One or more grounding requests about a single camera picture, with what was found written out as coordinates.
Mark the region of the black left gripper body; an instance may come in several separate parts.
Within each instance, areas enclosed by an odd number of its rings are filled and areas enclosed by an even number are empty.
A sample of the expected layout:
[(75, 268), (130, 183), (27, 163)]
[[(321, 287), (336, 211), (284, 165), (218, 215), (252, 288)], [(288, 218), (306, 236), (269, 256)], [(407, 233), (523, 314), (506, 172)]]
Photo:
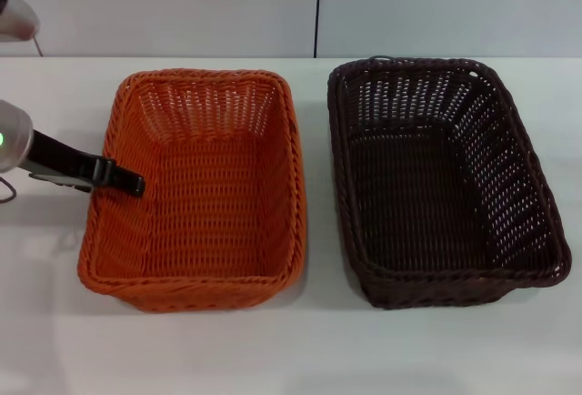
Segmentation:
[(74, 149), (37, 130), (26, 156), (33, 179), (86, 193), (110, 183), (110, 160)]

